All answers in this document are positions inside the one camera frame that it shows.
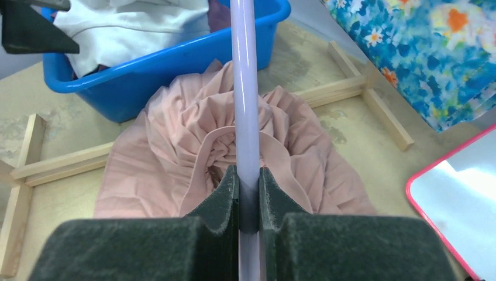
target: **wooden frame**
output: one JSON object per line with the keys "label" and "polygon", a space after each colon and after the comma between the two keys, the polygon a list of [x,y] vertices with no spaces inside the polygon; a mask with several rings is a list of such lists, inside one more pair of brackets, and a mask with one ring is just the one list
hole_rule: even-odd
{"label": "wooden frame", "polygon": [[[297,92],[296,95],[303,98],[312,108],[361,95],[396,145],[401,150],[407,150],[414,141],[371,87],[381,75],[377,69],[369,63],[366,73],[362,74],[335,42],[329,43],[328,53],[347,78]],[[45,121],[37,114],[31,115],[18,167],[12,167],[0,160],[0,180],[12,185],[4,225],[0,232],[2,277],[12,277],[17,273],[33,187],[105,167],[113,145],[111,142],[40,161],[44,130]]]}

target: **orange flower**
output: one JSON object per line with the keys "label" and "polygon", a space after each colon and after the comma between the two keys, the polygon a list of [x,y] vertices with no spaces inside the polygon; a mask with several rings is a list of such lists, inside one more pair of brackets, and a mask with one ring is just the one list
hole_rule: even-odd
{"label": "orange flower", "polygon": [[381,73],[386,77],[386,79],[395,88],[398,87],[398,77],[396,77],[396,72],[389,70],[387,67],[381,69]]}
{"label": "orange flower", "polygon": [[447,23],[452,32],[458,32],[469,23],[469,19],[466,13],[460,13],[457,9],[451,9]]}

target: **wooden table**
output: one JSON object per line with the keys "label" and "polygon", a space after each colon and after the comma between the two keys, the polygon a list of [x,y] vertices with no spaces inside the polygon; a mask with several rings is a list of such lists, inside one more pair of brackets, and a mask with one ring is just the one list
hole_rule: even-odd
{"label": "wooden table", "polygon": [[[280,24],[271,64],[259,71],[260,91],[277,85],[298,91],[343,79],[326,47],[326,42],[295,25]],[[438,135],[385,80],[380,81],[377,91],[415,140],[409,151],[399,151],[360,97],[315,108],[315,113],[333,136],[338,151],[362,176],[379,212],[417,216],[405,197],[408,178],[478,129],[461,124]],[[111,123],[76,95],[50,91],[43,82],[41,63],[1,80],[0,95],[0,157],[12,165],[16,164],[27,117],[32,113],[48,121],[42,159],[114,141],[130,124]],[[102,174],[103,169],[94,170],[35,188],[19,272],[13,280],[27,280],[56,226],[92,216]],[[0,207],[6,204],[8,192],[0,188]],[[453,264],[459,280],[463,280],[466,274]]]}

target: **laundry basket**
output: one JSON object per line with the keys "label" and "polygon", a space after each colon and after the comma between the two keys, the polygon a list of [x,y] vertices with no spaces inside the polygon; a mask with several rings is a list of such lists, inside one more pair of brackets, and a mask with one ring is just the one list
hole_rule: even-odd
{"label": "laundry basket", "polygon": [[[220,0],[229,6],[229,0]],[[291,12],[287,0],[254,0],[258,69],[268,66],[277,24]],[[42,14],[52,20],[54,10]],[[54,92],[75,92],[105,118],[124,122],[135,118],[160,86],[169,85],[179,75],[201,73],[212,60],[232,60],[231,30],[166,48],[162,51],[73,80],[73,70],[64,54],[44,54],[46,85]]]}

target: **blue floral cloth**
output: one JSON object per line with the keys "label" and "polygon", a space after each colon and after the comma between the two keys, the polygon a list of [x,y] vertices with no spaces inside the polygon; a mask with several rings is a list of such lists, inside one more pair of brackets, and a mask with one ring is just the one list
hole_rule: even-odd
{"label": "blue floral cloth", "polygon": [[496,105],[496,0],[321,0],[437,132]]}

